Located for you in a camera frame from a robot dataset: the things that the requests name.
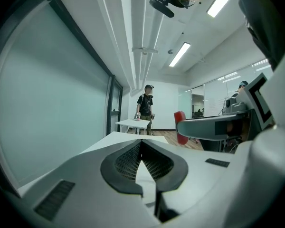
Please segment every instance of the wooden floor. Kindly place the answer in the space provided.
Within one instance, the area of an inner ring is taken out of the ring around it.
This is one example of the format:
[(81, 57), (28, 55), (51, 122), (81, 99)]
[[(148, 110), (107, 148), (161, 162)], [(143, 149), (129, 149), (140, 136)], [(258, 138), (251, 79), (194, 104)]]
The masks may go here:
[(180, 146), (180, 147), (185, 147), (188, 149), (203, 150), (203, 147), (201, 146), (201, 144), (199, 142), (195, 143), (195, 141), (193, 141), (192, 139), (189, 139), (188, 143), (185, 145), (181, 145), (177, 143), (176, 131), (152, 131), (152, 133), (155, 136), (164, 136), (169, 144)]

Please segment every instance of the red chair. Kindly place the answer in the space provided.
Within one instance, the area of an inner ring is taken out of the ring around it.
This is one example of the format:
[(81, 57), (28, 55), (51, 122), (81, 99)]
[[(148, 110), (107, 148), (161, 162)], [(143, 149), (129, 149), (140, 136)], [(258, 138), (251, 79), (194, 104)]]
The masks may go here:
[[(182, 112), (182, 111), (175, 112), (175, 113), (174, 113), (174, 119), (175, 119), (175, 127), (176, 127), (176, 124), (177, 124), (178, 122), (186, 120), (186, 115), (185, 115), (185, 113)], [(183, 136), (183, 135), (179, 134), (178, 132), (176, 132), (176, 135), (177, 135), (177, 142), (178, 142), (179, 144), (184, 145), (184, 144), (186, 144), (186, 143), (188, 142), (188, 140), (189, 140), (188, 137)]]

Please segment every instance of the cap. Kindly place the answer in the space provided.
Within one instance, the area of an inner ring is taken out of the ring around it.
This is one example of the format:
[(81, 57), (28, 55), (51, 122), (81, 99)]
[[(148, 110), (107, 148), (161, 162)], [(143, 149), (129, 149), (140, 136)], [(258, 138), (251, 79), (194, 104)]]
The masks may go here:
[(154, 87), (152, 85), (146, 85), (145, 88), (150, 88), (150, 89), (153, 89)]
[(247, 81), (242, 81), (240, 84), (239, 84), (239, 86), (247, 86), (248, 85), (248, 82)]

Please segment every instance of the ceiling light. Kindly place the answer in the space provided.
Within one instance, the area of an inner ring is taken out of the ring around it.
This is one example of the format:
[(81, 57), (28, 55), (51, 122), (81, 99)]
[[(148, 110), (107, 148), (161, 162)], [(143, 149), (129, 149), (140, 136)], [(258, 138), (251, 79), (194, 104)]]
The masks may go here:
[(259, 65), (259, 64), (262, 64), (262, 63), (265, 63), (265, 62), (268, 62), (268, 59), (264, 59), (258, 63), (255, 63), (253, 66), (256, 66), (256, 65)]
[(210, 16), (215, 17), (228, 1), (229, 0), (214, 0), (214, 3), (207, 10), (207, 13)]
[(224, 81), (222, 81), (222, 83), (227, 82), (227, 81), (230, 81), (230, 80), (234, 80), (234, 79), (236, 79), (236, 78), (241, 78), (241, 76), (237, 76), (237, 77), (234, 77), (234, 78), (230, 78), (230, 79), (224, 80)]
[(236, 75), (236, 74), (238, 74), (238, 73), (237, 73), (237, 72), (234, 72), (234, 73), (232, 73), (232, 74), (225, 75), (225, 78), (228, 78), (228, 77), (233, 76), (233, 75)]
[(170, 67), (174, 67), (175, 64), (177, 64), (177, 62), (180, 60), (180, 58), (185, 54), (185, 52), (189, 49), (191, 45), (187, 42), (185, 42), (181, 49), (178, 51), (178, 53), (176, 54), (175, 58), (172, 60), (172, 62), (170, 63)]
[(265, 69), (265, 68), (269, 68), (269, 67), (271, 67), (271, 66), (270, 66), (270, 65), (267, 65), (267, 66), (264, 66), (264, 67), (261, 67), (261, 68), (256, 69), (256, 71), (261, 71), (261, 70), (263, 70), (263, 69)]

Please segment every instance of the white pipe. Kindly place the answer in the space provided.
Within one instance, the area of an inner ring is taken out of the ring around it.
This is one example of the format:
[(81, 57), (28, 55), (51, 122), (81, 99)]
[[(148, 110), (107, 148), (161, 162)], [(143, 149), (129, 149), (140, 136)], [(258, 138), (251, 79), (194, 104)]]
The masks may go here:
[[(148, 49), (155, 49), (156, 47), (156, 42), (157, 42), (158, 35), (160, 33), (161, 26), (162, 26), (162, 20), (163, 20), (163, 13), (154, 9), (154, 15), (153, 15), (153, 21), (152, 21), (152, 27), (151, 27), (152, 31), (150, 33)], [(153, 53), (148, 53), (146, 64), (144, 66), (144, 71), (143, 71), (142, 87), (140, 90), (143, 90), (144, 84), (146, 82), (152, 56), (153, 56)]]
[(132, 7), (132, 42), (133, 57), (136, 75), (136, 89), (140, 88), (140, 74), (142, 65), (142, 52), (135, 50), (143, 47), (143, 31), (147, 0), (131, 0)]

